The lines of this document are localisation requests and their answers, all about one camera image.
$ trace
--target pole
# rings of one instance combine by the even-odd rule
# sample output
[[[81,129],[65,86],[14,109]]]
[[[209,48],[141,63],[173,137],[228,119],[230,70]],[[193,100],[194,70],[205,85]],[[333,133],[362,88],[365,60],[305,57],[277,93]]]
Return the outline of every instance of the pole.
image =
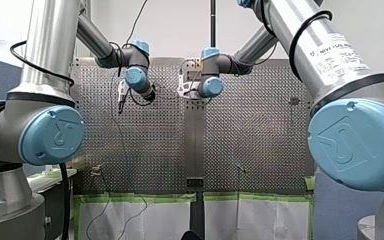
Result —
[[[211,47],[216,47],[216,0],[211,0]]]

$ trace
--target perforated metal panel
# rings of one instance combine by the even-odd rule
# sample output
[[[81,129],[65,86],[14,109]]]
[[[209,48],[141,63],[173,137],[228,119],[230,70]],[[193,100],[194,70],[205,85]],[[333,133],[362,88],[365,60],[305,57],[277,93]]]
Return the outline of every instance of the perforated metal panel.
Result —
[[[306,152],[311,98],[288,61],[222,77],[225,90],[207,107],[205,190],[305,193],[304,176],[313,172]],[[299,104],[291,105],[291,97]]]
[[[205,110],[191,111],[193,105],[174,93],[182,60],[153,59],[149,76],[164,86],[156,102],[139,107],[128,100],[122,116],[116,70],[77,61],[73,73],[86,138],[75,191],[182,193],[186,177],[203,174],[206,191],[305,193],[304,176],[313,172],[306,153],[311,100],[288,61],[270,60],[249,76],[222,76],[223,94]],[[289,104],[291,97],[300,103]],[[98,165],[101,176],[92,176]],[[238,174],[238,165],[247,173]]]
[[[128,98],[121,116],[117,70],[101,69],[89,58],[77,61],[73,70],[86,122],[85,169],[76,179],[77,192],[185,191],[183,101],[174,93],[181,61],[153,61],[149,76],[164,86],[158,88],[156,101],[140,107]],[[90,169],[98,165],[101,175],[92,176]]]

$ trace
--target green tape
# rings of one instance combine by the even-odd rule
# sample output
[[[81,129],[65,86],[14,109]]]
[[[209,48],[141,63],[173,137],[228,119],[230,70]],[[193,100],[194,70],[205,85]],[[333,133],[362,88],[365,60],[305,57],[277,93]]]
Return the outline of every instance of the green tape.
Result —
[[[274,202],[310,202],[311,195],[278,195],[278,194],[262,194],[262,193],[247,193],[240,192],[239,199],[248,200],[264,200]],[[204,201],[229,201],[237,200],[237,192],[228,193],[204,193]]]
[[[194,202],[195,194],[169,194],[169,195],[147,195],[147,194],[134,194],[134,193],[111,193],[103,194],[90,194],[90,195],[76,195],[82,203],[106,203],[106,202],[129,202],[141,203],[143,199],[147,203],[182,203]]]
[[[308,176],[304,177],[305,185],[307,186],[307,191],[314,191],[314,187],[316,186],[316,177]]]
[[[79,240],[79,221],[80,221],[80,207],[82,205],[81,199],[74,196],[74,209],[73,209],[73,218],[74,218],[74,240]]]
[[[314,224],[314,197],[311,195],[308,206],[308,240],[313,240],[313,224]]]

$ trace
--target robot label sticker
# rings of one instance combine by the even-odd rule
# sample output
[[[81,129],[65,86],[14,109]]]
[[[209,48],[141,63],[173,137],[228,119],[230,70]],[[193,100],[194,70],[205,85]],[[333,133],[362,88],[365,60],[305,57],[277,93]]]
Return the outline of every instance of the robot label sticker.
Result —
[[[342,34],[330,34],[330,39],[308,53],[320,75],[335,82],[347,72],[370,70]]]

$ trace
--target gray robot arm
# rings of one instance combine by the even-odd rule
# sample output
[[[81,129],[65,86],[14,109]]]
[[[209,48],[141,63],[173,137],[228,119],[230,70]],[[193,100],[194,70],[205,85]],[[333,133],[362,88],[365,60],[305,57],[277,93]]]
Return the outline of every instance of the gray robot arm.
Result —
[[[220,73],[250,73],[255,61],[279,42],[314,99],[308,143],[316,163],[348,187],[384,191],[384,74],[364,63],[333,27],[332,13],[320,9],[321,2],[238,0],[265,27],[234,56],[214,48],[203,51],[206,78],[201,78],[200,95],[212,97],[204,91],[209,77],[220,81]]]
[[[19,86],[0,107],[0,166],[59,164],[80,147],[84,123],[67,81],[76,35],[99,66],[126,67],[129,87],[148,101],[155,99],[148,44],[133,41],[114,49],[85,15],[79,16],[80,5],[80,0],[34,1],[25,53],[33,65],[24,65]]]

